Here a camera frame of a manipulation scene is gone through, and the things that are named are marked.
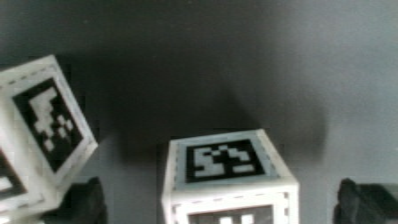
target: gray surface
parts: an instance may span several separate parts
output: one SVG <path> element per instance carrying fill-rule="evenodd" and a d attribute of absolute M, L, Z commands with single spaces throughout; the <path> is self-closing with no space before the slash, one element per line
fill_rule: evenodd
<path fill-rule="evenodd" d="M 162 223 L 174 137 L 265 127 L 330 223 L 343 177 L 398 179 L 396 0 L 0 1 L 4 67 L 57 54 L 101 147 L 110 223 Z"/>

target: gray background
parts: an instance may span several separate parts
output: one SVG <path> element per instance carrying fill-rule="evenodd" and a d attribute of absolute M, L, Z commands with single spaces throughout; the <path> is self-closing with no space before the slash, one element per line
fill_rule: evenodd
<path fill-rule="evenodd" d="M 339 180 L 396 182 L 396 0 L 0 1 L 2 67 L 55 54 L 101 146 L 110 223 L 163 223 L 171 138 L 265 128 L 330 223 Z"/>

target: black square pattern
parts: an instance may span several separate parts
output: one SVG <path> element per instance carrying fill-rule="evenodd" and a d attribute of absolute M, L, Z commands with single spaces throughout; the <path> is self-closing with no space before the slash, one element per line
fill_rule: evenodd
<path fill-rule="evenodd" d="M 0 201 L 25 193 L 27 189 L 0 151 Z"/>
<path fill-rule="evenodd" d="M 272 206 L 192 214 L 190 224 L 274 224 Z"/>
<path fill-rule="evenodd" d="M 187 147 L 187 183 L 261 174 L 250 140 Z"/>
<path fill-rule="evenodd" d="M 57 173 L 83 137 L 53 78 L 14 96 L 14 103 Z"/>

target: white cube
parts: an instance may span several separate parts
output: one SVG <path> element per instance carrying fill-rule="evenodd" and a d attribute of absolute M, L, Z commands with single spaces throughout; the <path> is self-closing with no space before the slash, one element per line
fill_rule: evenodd
<path fill-rule="evenodd" d="M 0 72 L 0 220 L 57 208 L 96 146 L 48 56 Z"/>
<path fill-rule="evenodd" d="M 263 130 L 171 141 L 167 224 L 298 224 L 298 182 Z"/>

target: black object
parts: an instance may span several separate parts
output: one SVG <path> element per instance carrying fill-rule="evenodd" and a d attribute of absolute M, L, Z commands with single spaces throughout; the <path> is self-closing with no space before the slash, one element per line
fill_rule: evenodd
<path fill-rule="evenodd" d="M 107 224 L 107 205 L 98 178 L 85 184 L 75 184 L 67 191 L 60 207 L 43 216 L 46 224 Z"/>
<path fill-rule="evenodd" d="M 341 181 L 334 224 L 398 224 L 398 201 L 380 184 Z"/>

